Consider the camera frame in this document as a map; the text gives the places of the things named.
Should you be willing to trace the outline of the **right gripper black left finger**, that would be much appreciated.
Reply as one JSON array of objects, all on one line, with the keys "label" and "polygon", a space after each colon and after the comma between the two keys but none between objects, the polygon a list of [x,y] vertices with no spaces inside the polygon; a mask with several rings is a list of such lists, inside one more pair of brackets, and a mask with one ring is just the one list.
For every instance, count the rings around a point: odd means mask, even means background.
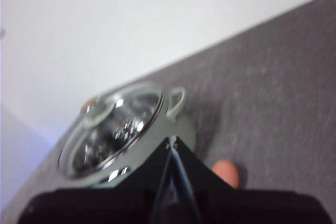
[{"label": "right gripper black left finger", "polygon": [[161,182],[169,154],[163,142],[115,187],[57,189],[33,197],[18,223],[118,223],[140,218],[146,221]]}]

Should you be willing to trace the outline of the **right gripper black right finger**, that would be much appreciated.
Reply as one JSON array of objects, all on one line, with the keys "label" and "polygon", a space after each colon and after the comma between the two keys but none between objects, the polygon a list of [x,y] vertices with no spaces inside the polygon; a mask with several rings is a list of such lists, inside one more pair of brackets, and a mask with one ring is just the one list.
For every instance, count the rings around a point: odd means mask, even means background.
[{"label": "right gripper black right finger", "polygon": [[175,136],[180,192],[202,223],[332,223],[316,198],[284,190],[234,189]]}]

